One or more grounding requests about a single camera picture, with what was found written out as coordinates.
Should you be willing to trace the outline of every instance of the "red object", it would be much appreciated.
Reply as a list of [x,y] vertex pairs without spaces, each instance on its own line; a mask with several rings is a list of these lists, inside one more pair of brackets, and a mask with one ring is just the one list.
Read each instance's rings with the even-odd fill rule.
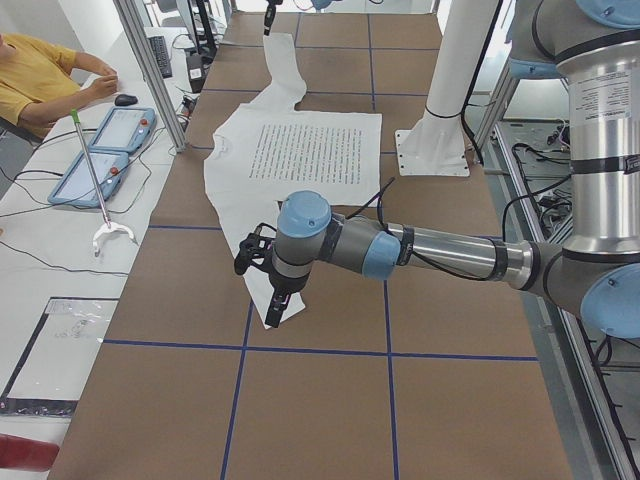
[[0,433],[0,468],[46,472],[53,465],[60,447],[54,443]]

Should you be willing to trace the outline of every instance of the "person's hand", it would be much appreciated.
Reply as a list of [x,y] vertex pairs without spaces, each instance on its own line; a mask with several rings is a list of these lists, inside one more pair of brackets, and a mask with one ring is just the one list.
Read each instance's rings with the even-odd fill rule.
[[106,75],[104,77],[96,78],[89,90],[92,93],[94,99],[100,99],[113,95],[118,91],[118,76]]
[[106,63],[102,62],[102,65],[100,65],[100,67],[98,68],[98,71],[95,72],[98,75],[101,75],[103,77],[107,77],[110,75],[117,75],[118,72],[116,72],[113,68],[111,68],[110,65],[107,65]]

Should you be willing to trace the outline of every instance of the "table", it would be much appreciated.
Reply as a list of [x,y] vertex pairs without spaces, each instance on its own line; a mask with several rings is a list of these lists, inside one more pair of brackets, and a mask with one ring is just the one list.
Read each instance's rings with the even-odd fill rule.
[[[422,115],[440,42],[435,16],[383,17],[274,24],[295,38],[300,109],[383,114],[382,180],[398,174],[394,132]],[[202,179],[212,132],[269,82],[261,22],[231,20],[49,478],[572,478],[504,285],[408,268],[378,283],[318,264],[307,309],[262,327]],[[499,231],[477,165],[398,178],[385,215]]]
[[[185,32],[180,28],[149,28],[147,35],[162,34],[171,48],[173,40]],[[173,50],[173,77],[165,84],[173,105],[178,108],[183,91],[190,93],[185,68],[185,56],[179,48],[188,47],[187,39],[176,40]],[[153,107],[154,102],[142,73],[124,34],[105,55],[105,60],[119,73],[120,91],[136,95],[139,106]],[[84,128],[95,128],[113,105],[113,98],[95,102],[80,110],[80,120]],[[113,214],[115,221],[131,227],[138,240],[142,241],[149,223],[151,210],[155,206],[162,186],[173,162],[173,147],[166,133],[162,133],[162,119],[158,118],[156,141],[142,156],[149,171],[135,162],[122,182],[119,190],[107,204],[109,209],[121,211],[133,204],[126,214]],[[58,121],[47,138],[65,132],[74,132],[59,140],[45,143],[26,165],[26,170],[43,169],[64,172],[75,156],[81,151],[75,136],[71,118]],[[135,200],[142,183],[151,172],[140,197]],[[20,183],[39,201],[46,198],[53,189],[57,178],[42,174],[21,176]],[[0,215],[38,208],[26,193],[13,185],[0,202]],[[0,240],[28,251],[39,258],[56,265],[75,269],[129,272],[138,254],[139,247],[126,235],[111,235],[104,244],[102,255],[94,258],[91,240],[103,223],[99,210],[78,211],[71,207],[48,208],[32,213],[0,219],[4,234]],[[118,298],[126,278],[114,275],[93,275],[88,273],[67,273],[45,268],[32,258],[10,251],[0,245],[0,299],[3,314],[0,315],[0,384],[4,389],[20,358],[32,332],[52,296],[73,296],[89,298]],[[53,418],[0,417],[0,431],[45,441],[61,443],[66,433],[68,420]],[[0,470],[0,479],[39,479],[44,474]]]

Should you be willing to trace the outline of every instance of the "blue joint cap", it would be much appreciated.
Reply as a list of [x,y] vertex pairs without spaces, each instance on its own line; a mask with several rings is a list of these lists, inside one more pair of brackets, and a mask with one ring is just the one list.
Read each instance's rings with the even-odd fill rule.
[[527,60],[509,59],[509,71],[513,78],[521,80],[545,80],[562,78],[555,64],[546,62],[530,62]]
[[607,335],[640,337],[640,264],[616,268],[594,283],[580,305],[582,320]]
[[576,0],[591,20],[621,30],[640,28],[638,0]]
[[400,255],[400,240],[380,232],[373,239],[362,263],[362,275],[376,280],[386,280],[393,272]]
[[282,204],[278,230],[287,237],[309,238],[322,232],[331,221],[331,206],[322,195],[303,190],[292,193]]

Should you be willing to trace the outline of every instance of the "computer mouse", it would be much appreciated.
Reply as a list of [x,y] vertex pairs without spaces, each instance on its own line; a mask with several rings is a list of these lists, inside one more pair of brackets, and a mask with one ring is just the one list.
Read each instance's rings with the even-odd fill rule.
[[138,97],[121,93],[116,97],[113,103],[115,103],[116,107],[128,107],[129,105],[135,105],[138,103]]

